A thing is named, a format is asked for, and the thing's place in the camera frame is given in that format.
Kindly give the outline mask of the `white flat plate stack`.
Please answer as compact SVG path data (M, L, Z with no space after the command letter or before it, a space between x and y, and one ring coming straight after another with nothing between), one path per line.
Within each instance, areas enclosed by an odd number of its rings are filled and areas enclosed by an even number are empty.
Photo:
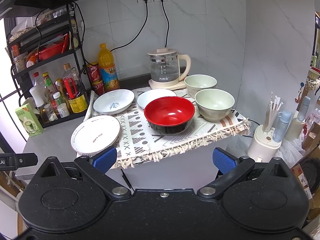
M120 134L120 122L100 115L82 122L72 133L71 147L81 155L93 155L111 146Z

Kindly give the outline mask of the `black metal kitchen rack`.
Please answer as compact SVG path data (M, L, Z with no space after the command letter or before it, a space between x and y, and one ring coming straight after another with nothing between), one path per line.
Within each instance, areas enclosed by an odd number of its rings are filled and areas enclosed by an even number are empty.
M60 16L41 25L36 25L35 28L12 42L7 40L9 57L12 62L10 74L16 88L15 92L19 95L19 105L21 104L21 98L31 96L29 89L31 89L32 83L29 72L68 55L74 56L76 70L79 74L80 88L85 95L85 99L88 99L92 86L85 87L83 83L83 77L85 76L86 80L89 81L89 75L87 74L87 65L82 49L82 38L79 35L76 22L75 9L75 2L67 4L66 11ZM12 55L12 51L16 48L21 54L27 53L27 58L34 58L35 63L24 70L18 71Z

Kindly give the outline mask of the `white cap seasoning jar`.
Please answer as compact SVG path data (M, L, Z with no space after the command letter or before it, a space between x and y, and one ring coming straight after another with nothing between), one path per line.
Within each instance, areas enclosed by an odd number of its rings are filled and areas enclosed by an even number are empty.
M62 104L58 105L57 111L58 111L61 118L65 118L65 117L70 116L70 112L68 110L66 103L62 103Z

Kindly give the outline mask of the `red drink can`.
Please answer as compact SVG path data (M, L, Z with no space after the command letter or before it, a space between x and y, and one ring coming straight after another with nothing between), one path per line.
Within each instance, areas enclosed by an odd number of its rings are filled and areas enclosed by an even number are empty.
M93 62L87 65L87 71L89 74L89 79L93 86L93 90L98 96L101 96L105 93L105 85L103 79L101 77L99 64L97 62Z

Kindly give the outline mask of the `white plate blue fish drawing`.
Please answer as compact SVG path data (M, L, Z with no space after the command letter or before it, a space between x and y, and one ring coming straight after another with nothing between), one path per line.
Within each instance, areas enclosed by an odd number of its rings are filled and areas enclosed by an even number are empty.
M104 115L115 115L130 107L135 99L133 91L118 89L101 95L93 103L93 109Z

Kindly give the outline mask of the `orange juice bottle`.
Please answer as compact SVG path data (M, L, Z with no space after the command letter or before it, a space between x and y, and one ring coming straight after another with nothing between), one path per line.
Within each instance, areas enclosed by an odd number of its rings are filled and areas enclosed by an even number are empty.
M100 45L100 51L98 54L98 63L100 74L103 79L105 89L109 92L120 88L116 65L114 58L110 50L107 49L105 43Z

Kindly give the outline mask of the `cream kettle base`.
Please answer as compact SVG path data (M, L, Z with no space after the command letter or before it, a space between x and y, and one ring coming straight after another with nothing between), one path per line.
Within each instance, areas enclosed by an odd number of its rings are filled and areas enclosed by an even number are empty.
M184 89L186 88L186 85L184 81L178 81L178 83L174 84L174 81L172 82L156 82L150 79L148 81L149 86L151 89L168 89L168 90L178 90L178 89Z

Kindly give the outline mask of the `green white carton box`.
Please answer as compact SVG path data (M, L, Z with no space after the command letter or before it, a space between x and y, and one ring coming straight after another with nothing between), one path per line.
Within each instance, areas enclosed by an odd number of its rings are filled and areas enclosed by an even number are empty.
M39 119L34 113L34 109L31 107L30 103L24 104L17 108L15 113L29 137L42 134L43 127L41 126Z

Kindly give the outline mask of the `green bowl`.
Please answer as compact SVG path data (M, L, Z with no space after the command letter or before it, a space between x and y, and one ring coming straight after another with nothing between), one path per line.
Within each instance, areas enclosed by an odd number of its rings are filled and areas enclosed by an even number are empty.
M200 90L215 88L217 80L209 75L194 74L186 77L184 79L184 83L187 88L188 95L194 98L195 94Z
M210 122L218 122L230 113L235 104L235 99L227 91L208 88L195 94L195 102L204 119Z

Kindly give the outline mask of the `white bakery plate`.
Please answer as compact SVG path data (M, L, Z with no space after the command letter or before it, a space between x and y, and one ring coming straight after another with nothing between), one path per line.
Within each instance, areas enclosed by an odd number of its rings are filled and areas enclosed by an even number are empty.
M167 97L176 96L176 93L168 89L152 89L142 93L137 99L137 105L144 109L153 100Z

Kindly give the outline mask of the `green bowl front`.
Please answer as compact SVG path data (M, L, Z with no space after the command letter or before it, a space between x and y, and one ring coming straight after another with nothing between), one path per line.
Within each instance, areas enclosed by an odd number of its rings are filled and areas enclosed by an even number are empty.
M195 102L204 119L210 122L218 122L230 113L235 104L235 99L227 91L208 88L195 94Z

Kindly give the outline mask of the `blue thermos bottle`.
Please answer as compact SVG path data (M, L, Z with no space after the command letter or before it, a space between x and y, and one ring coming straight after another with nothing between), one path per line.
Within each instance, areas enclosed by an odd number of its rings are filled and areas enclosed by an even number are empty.
M287 132L287 128L291 121L292 113L290 111L283 110L278 113L278 121L276 128L273 133L273 140L275 142L281 142L285 133Z

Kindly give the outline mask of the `red and black bowl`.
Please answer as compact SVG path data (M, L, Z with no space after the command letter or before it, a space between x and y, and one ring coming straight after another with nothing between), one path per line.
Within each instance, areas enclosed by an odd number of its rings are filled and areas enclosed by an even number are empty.
M178 96L155 99L144 108L150 128L161 135L182 133L191 125L194 114L193 103Z

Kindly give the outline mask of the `soy sauce bottle yellow label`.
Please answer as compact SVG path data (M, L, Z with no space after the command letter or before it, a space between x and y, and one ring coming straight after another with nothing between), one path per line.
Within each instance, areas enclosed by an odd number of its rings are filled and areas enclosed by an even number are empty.
M64 64L63 84L66 89L67 100L73 113L81 113L88 107L85 95L81 89L78 74L69 63Z

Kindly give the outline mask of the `glass electric kettle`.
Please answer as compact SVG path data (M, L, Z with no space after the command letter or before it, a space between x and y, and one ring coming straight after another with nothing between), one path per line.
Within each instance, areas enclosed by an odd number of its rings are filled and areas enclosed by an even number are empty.
M148 53L151 79L156 82L182 81L190 71L191 58L180 54L177 49L162 48ZM180 61L186 63L184 72L180 72Z

